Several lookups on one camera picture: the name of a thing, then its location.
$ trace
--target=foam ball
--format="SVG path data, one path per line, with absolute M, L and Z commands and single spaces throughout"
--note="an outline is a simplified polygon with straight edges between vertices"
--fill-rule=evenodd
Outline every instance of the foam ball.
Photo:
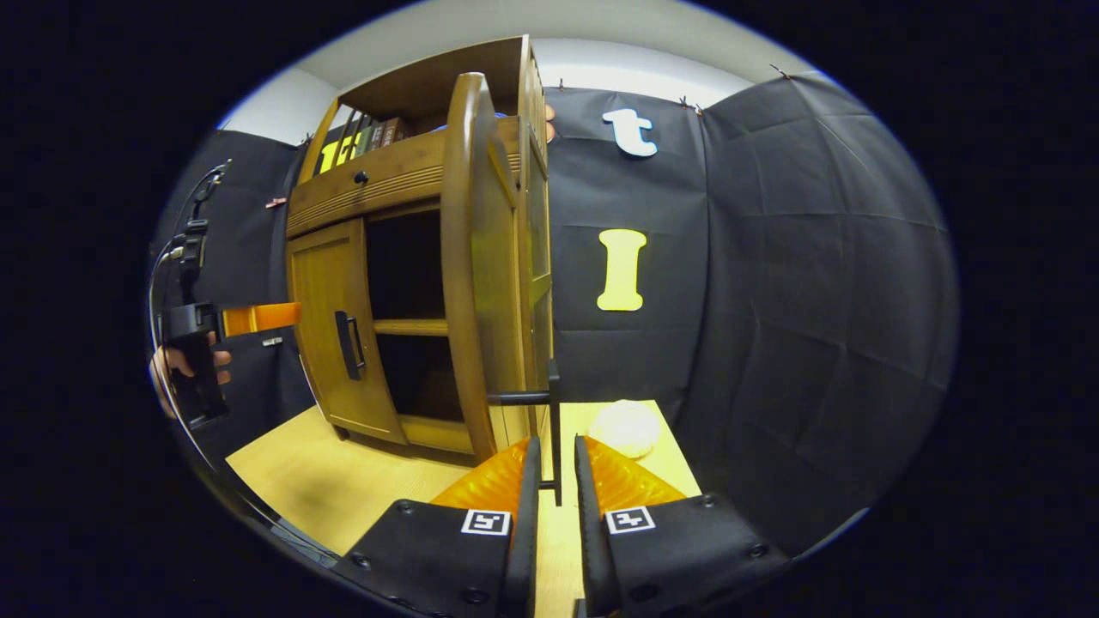
M 648 454 L 660 437 L 657 412 L 640 401 L 621 399 L 596 415 L 588 435 L 630 459 Z

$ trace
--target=orange soft pad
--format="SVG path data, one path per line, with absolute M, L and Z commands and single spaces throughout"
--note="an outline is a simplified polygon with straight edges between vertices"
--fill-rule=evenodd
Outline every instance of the orange soft pad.
M 500 451 L 470 470 L 431 501 L 433 505 L 511 512 L 519 517 L 519 488 L 523 481 L 523 461 L 530 438 Z
M 596 501 L 601 515 L 609 510 L 663 505 L 686 498 L 678 489 L 607 444 L 584 437 L 588 444 Z
M 222 332 L 225 336 L 291 327 L 300 321 L 300 302 L 254 305 L 221 312 Z

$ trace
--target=wooden cabinet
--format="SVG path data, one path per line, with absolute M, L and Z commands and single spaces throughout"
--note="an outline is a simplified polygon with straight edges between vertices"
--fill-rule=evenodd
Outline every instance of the wooden cabinet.
M 315 176 L 314 140 L 291 194 L 289 288 L 318 404 L 341 431 L 488 459 L 539 426 L 534 409 L 488 396 L 546 388 L 553 353 L 545 100 L 529 37 L 354 88 L 319 136 L 341 107 L 402 118 L 411 136 Z

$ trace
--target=wooden floor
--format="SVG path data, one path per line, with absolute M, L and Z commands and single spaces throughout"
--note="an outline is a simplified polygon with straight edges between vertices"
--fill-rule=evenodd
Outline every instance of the wooden floor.
M 357 435 L 340 441 L 317 406 L 227 462 L 276 512 L 341 555 L 393 500 L 431 501 L 474 467 L 463 455 Z
M 655 401 L 644 401 L 656 410 Z M 562 506 L 553 492 L 539 501 L 536 618 L 573 615 L 584 596 L 574 439 L 608 404 L 562 405 Z M 667 423 L 651 453 L 636 460 L 687 496 L 700 494 Z M 553 475 L 548 415 L 539 428 L 543 478 Z M 431 501 L 473 470 L 466 456 L 390 445 L 368 438 L 340 441 L 315 406 L 229 457 L 271 508 L 325 548 L 343 555 L 393 500 Z

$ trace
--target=black door handle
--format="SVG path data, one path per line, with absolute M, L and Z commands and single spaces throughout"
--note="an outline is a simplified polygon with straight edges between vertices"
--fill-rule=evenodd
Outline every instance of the black door handle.
M 366 367 L 366 356 L 363 355 L 363 340 L 358 335 L 358 320 L 348 318 L 346 311 L 336 311 L 336 334 L 340 336 L 340 350 L 344 355 L 344 366 L 347 368 L 347 377 L 351 379 L 362 379 L 358 371 Z M 358 344 L 358 356 L 362 358 L 355 362 L 355 351 L 352 350 L 351 333 L 347 332 L 347 324 L 355 329 L 355 343 Z

